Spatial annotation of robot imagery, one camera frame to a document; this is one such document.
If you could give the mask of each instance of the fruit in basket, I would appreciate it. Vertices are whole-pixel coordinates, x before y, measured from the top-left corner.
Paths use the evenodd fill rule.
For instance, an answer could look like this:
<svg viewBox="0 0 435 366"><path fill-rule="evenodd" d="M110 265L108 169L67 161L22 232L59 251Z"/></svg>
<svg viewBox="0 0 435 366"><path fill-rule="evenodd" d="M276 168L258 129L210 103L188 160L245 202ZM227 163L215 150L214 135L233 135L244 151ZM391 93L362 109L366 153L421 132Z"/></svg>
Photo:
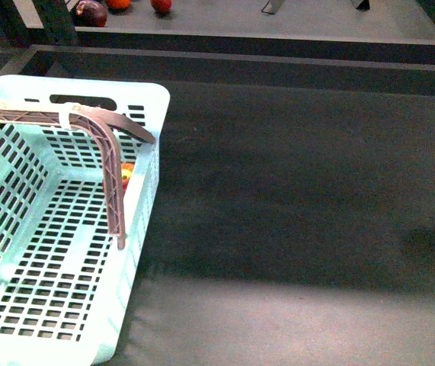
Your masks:
<svg viewBox="0 0 435 366"><path fill-rule="evenodd" d="M105 0L110 10L125 10L131 6L131 0Z"/></svg>
<svg viewBox="0 0 435 366"><path fill-rule="evenodd" d="M151 6L158 13L166 14L170 12L171 0L150 0Z"/></svg>
<svg viewBox="0 0 435 366"><path fill-rule="evenodd" d="M107 9L95 0L80 0L76 7L77 17L89 27L105 27Z"/></svg>
<svg viewBox="0 0 435 366"><path fill-rule="evenodd" d="M134 164L131 162L124 162L120 168L123 174L123 190L124 193L126 193L127 185L129 184L131 175L133 175Z"/></svg>

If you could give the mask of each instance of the orange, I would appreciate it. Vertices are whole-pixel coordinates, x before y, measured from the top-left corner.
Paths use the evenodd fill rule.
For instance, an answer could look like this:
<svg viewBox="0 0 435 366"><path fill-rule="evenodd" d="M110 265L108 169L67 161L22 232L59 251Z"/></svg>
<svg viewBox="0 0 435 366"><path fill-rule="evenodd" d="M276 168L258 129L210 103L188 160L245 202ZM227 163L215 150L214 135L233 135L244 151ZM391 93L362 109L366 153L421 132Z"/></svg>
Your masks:
<svg viewBox="0 0 435 366"><path fill-rule="evenodd" d="M110 10L123 10L131 5L131 0L105 0Z"/></svg>
<svg viewBox="0 0 435 366"><path fill-rule="evenodd" d="M131 175L133 175L134 164L130 162L123 162L120 167L123 175L123 190L126 192Z"/></svg>

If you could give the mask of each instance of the black tabletop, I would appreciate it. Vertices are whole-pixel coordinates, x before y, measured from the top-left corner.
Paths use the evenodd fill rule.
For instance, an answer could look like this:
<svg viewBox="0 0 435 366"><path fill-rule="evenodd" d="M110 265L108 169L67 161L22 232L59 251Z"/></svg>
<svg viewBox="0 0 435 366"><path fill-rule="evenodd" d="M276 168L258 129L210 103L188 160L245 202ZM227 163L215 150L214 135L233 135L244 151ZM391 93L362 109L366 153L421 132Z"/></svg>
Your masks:
<svg viewBox="0 0 435 366"><path fill-rule="evenodd" d="M165 86L107 365L435 365L435 98Z"/></svg>

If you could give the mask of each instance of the gray basket handle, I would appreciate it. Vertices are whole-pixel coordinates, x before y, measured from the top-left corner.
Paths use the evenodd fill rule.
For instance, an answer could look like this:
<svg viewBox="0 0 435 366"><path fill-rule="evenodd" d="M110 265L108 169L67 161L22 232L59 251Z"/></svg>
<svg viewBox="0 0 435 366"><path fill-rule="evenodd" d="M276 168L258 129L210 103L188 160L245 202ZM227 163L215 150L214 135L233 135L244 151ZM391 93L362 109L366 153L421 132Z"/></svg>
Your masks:
<svg viewBox="0 0 435 366"><path fill-rule="evenodd" d="M73 103L15 102L12 104L8 101L0 101L0 123L36 124L69 129L74 127L92 136L102 156L109 234L117 237L117 248L124 249L126 246L126 227L120 146L111 127L122 130L124 133L147 143L155 143L154 136L121 114Z"/></svg>

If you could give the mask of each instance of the plastic basket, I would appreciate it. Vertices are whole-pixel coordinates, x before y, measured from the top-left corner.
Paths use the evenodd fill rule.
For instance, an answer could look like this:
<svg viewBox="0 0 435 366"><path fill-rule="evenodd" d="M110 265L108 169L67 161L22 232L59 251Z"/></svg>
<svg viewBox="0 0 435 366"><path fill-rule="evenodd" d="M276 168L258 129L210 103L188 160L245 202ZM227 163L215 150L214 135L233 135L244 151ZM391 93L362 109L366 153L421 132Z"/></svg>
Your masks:
<svg viewBox="0 0 435 366"><path fill-rule="evenodd" d="M158 184L166 89L148 83L0 77L0 100L32 110L18 120L36 122L38 105L54 111L69 105L49 104L54 95L109 98L118 117L125 114L134 127L143 125L155 143L109 128L117 144L106 155L135 163L120 212L123 231L116 233L125 239L121 250L112 241L107 217L105 175L114 172L101 169L107 164L99 150L104 139L96 142L82 130L46 124L0 123L0 364L5 365L83 365L113 356ZM69 127L72 117L62 123L60 114L59 122ZM121 178L114 179L120 192Z"/></svg>

